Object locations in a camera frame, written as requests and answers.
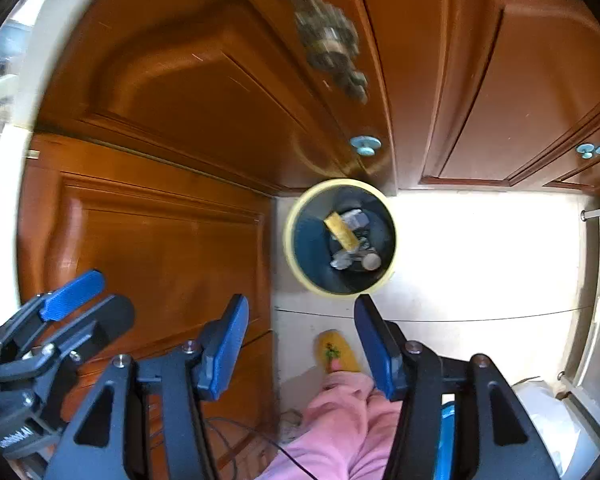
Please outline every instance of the floor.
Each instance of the floor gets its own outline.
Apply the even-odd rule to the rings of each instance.
[[[578,320],[592,305],[584,286],[584,198],[531,192],[418,190],[389,199],[398,265],[372,295],[385,319],[438,354],[482,352],[515,383],[541,376],[557,385]],[[338,329],[368,370],[351,301],[318,296],[295,279],[282,229],[295,198],[276,204],[272,305],[280,409],[302,410],[318,391],[312,343]]]

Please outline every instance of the trash can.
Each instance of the trash can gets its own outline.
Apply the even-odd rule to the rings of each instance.
[[[342,217],[352,211],[361,212],[365,219],[362,235],[356,235],[373,249],[378,268],[368,270],[359,262],[346,269],[331,265],[343,245],[324,221],[334,212]],[[285,257],[296,278],[313,292],[343,299],[369,293],[388,281],[396,244],[386,197],[369,184],[348,178],[328,180],[307,190],[291,209],[283,233]]]

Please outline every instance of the foot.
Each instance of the foot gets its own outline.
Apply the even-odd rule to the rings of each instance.
[[[315,359],[328,374],[360,371],[353,350],[337,330],[327,330],[316,338]]]

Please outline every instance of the person's leg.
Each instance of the person's leg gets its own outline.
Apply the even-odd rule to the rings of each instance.
[[[317,358],[328,373],[322,391],[302,418],[304,433],[285,450],[318,480],[348,480],[352,460],[367,433],[366,400],[373,380],[358,364],[338,333],[318,337]],[[308,476],[279,453],[258,480],[307,480]]]
[[[360,452],[349,469],[350,480],[380,480],[384,474],[395,428],[398,425],[401,402],[389,402],[379,390],[367,401],[368,433]]]

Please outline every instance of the wire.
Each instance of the wire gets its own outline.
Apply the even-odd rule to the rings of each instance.
[[[238,463],[235,460],[235,453],[234,453],[234,450],[231,449],[231,444],[229,444],[229,441],[226,439],[226,437],[220,432],[220,430],[218,430],[218,428],[216,428],[211,422],[209,422],[208,419],[205,421],[205,423],[209,428],[214,430],[214,432],[216,433],[217,436],[220,437],[220,439],[222,439],[222,441],[224,442],[224,446],[226,447],[226,450],[229,453],[231,453],[231,464],[234,466],[234,474],[231,476],[231,480],[237,480],[237,478],[238,478]]]
[[[277,450],[279,450],[281,453],[283,453],[289,460],[291,460],[291,462],[293,462],[296,466],[298,466],[302,471],[304,471],[307,475],[309,475],[309,477],[312,480],[318,480],[314,475],[312,475],[311,473],[309,473],[307,471],[307,469],[305,469],[302,465],[300,465],[298,462],[296,462],[296,459],[293,458],[291,455],[289,455],[288,452],[286,452],[286,450],[280,446],[280,444],[278,444],[275,440],[271,440],[267,435],[265,435],[264,433],[261,433],[260,431],[256,430],[255,428],[252,428],[251,426],[247,426],[246,424],[243,424],[241,422],[237,422],[236,420],[231,420],[230,418],[224,418],[224,416],[212,416],[210,418],[205,419],[206,423],[208,424],[210,421],[214,421],[214,420],[219,420],[221,422],[227,422],[229,424],[233,424],[234,426],[238,426],[239,428],[243,428],[244,430],[249,431],[249,433],[253,433],[256,434],[257,436],[259,436],[260,438],[266,440],[269,444],[271,444],[273,447],[275,447]]]

